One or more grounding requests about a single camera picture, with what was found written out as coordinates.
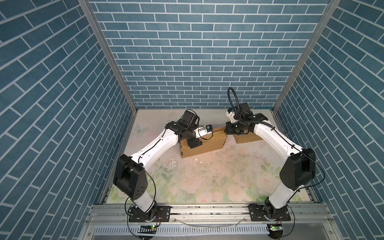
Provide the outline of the aluminium corner post left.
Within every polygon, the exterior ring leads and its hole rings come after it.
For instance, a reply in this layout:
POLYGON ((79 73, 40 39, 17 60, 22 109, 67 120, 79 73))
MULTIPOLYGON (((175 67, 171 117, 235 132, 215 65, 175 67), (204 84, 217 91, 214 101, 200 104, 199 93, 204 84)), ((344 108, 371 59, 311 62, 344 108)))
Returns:
POLYGON ((123 76, 121 74, 121 71, 117 65, 117 62, 112 54, 112 51, 108 45, 108 42, 103 34, 103 31, 100 27, 100 24, 98 23, 98 20, 96 18, 96 15, 92 9, 92 6, 91 6, 91 3, 90 1, 86 1, 86 0, 78 0, 78 3, 103 51, 103 53, 105 54, 105 57, 107 59, 107 62, 108 64, 110 65, 111 67, 111 70, 113 71, 114 73, 114 76, 116 77, 117 79, 117 82, 120 86, 120 88, 122 89, 123 93, 124 93, 124 96, 126 98, 126 100, 128 101, 128 104, 129 106, 131 107, 132 111, 134 114, 137 113, 138 109, 133 101, 133 98, 131 97, 131 94, 127 88, 127 85, 123 79, 123 76))

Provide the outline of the aluminium corner post right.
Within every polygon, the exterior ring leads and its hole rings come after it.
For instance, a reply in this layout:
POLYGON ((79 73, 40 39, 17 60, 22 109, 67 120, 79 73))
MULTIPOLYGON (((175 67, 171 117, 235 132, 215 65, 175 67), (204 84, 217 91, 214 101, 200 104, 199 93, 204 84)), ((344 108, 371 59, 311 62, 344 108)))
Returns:
POLYGON ((277 98, 276 102, 273 105, 273 114, 277 114, 279 108, 281 107, 285 97, 288 95, 291 87, 296 81, 296 78, 298 77, 300 71, 302 70, 304 64, 306 63, 307 59, 309 58, 310 54, 312 53, 316 43, 320 39, 323 31, 325 30, 328 22, 330 21, 331 17, 333 16, 334 12, 336 11, 337 7, 339 6, 341 0, 331 0, 329 1, 328 5, 326 6, 324 13, 322 14, 318 24, 314 28, 314 31, 309 38, 307 44, 304 47, 303 52, 298 58, 298 61, 296 65, 293 67, 293 70, 291 72, 291 75, 287 78, 285 86, 282 88, 282 91, 277 98))

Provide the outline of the brown cardboard box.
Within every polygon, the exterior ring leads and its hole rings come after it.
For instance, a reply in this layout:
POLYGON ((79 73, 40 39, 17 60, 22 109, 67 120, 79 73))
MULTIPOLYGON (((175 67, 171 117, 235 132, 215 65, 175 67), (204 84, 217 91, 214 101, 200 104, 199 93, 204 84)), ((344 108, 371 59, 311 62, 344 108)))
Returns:
POLYGON ((233 135, 235 142, 237 144, 244 144, 244 143, 250 143, 255 141, 261 141, 263 140, 260 136, 256 135, 255 133, 249 132, 246 135, 233 135))

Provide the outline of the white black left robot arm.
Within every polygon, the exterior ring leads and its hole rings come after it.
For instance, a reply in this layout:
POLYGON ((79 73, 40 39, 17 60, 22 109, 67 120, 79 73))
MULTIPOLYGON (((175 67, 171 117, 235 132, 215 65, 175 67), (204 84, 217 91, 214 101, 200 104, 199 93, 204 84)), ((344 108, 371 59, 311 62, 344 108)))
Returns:
POLYGON ((166 124, 164 130, 140 151, 117 160, 113 184, 136 205, 139 214, 146 220, 152 220, 157 214, 155 197, 147 193, 150 176, 148 169, 168 149, 186 140, 191 149, 201 146, 203 136, 213 133, 212 125, 199 126, 200 117, 187 109, 180 119, 166 124))

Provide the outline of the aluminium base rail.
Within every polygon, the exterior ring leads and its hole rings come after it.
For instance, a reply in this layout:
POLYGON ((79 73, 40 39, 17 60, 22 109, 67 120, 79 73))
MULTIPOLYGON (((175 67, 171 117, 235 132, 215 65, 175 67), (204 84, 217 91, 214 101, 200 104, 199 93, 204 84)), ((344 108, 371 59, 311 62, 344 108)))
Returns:
MULTIPOLYGON (((170 206, 169 222, 165 224, 232 224, 240 222, 245 224, 251 221, 249 203, 232 204, 158 204, 170 206)), ((107 224, 121 225, 129 219, 123 204, 94 205, 87 217, 88 225, 107 224)), ((333 218, 325 204, 312 202, 290 203, 288 207, 291 221, 280 223, 330 223, 333 218)))

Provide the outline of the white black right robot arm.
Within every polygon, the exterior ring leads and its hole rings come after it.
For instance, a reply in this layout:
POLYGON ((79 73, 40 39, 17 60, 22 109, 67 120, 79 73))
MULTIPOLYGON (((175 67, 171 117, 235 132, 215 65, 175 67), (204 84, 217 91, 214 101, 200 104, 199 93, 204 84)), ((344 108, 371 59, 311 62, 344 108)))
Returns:
POLYGON ((227 90, 231 107, 227 110, 225 132, 228 135, 254 134, 265 140, 282 158, 284 163, 279 173, 280 182, 273 193, 266 198, 263 212, 274 221, 287 212, 293 196, 306 187, 316 176, 315 152, 303 149, 285 137, 263 114, 253 114, 247 103, 241 104, 232 87, 227 90))

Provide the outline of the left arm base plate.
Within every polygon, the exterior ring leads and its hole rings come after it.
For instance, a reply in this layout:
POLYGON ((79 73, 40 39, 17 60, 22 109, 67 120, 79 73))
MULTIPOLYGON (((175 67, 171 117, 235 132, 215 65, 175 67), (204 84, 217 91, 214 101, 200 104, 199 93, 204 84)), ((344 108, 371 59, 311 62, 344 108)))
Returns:
POLYGON ((153 206, 148 212, 143 212, 140 208, 134 206, 128 210, 129 222, 169 222, 171 214, 170 206, 153 206))

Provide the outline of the aluminium corner post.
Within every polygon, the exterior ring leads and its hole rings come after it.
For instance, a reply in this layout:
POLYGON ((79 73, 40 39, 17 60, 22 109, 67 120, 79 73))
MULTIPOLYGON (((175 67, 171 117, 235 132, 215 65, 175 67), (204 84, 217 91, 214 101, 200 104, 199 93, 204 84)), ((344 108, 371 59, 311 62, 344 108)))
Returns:
POLYGON ((100 24, 98 23, 98 20, 96 18, 96 15, 92 9, 92 6, 91 6, 91 3, 90 1, 86 1, 86 0, 78 0, 78 3, 103 51, 103 53, 105 54, 105 57, 107 59, 107 62, 108 64, 110 65, 111 67, 111 70, 113 71, 114 73, 114 76, 116 77, 117 79, 117 82, 120 86, 120 88, 122 89, 123 93, 124 93, 124 96, 126 98, 126 100, 128 101, 128 104, 129 106, 131 107, 132 111, 134 114, 137 113, 138 109, 133 101, 133 98, 131 97, 131 94, 127 88, 127 85, 123 79, 123 76, 121 74, 121 71, 117 65, 117 62, 112 54, 112 51, 108 45, 108 42, 103 34, 103 31, 100 27, 100 24))
POLYGON ((273 114, 277 114, 279 108, 281 107, 285 97, 288 95, 291 87, 296 81, 296 78, 298 77, 300 71, 302 70, 304 64, 306 63, 307 59, 309 58, 310 54, 312 53, 316 43, 320 39, 323 31, 325 30, 328 22, 330 21, 331 17, 333 16, 334 12, 336 11, 337 7, 339 6, 341 0, 331 0, 329 1, 328 5, 326 6, 324 13, 322 14, 318 24, 314 28, 314 31, 309 38, 307 44, 304 47, 303 52, 298 58, 298 61, 296 65, 293 67, 293 70, 291 72, 291 75, 287 78, 285 86, 282 88, 282 91, 277 98, 276 102, 273 105, 273 114))

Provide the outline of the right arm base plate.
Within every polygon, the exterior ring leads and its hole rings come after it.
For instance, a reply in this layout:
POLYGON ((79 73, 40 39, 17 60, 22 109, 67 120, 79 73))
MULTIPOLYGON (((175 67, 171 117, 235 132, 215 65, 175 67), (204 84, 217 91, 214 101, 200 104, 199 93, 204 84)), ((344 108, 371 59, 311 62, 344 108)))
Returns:
POLYGON ((291 216, 288 211, 288 207, 285 206, 281 209, 275 209, 272 205, 248 205, 250 217, 252 222, 261 221, 291 221, 291 216))

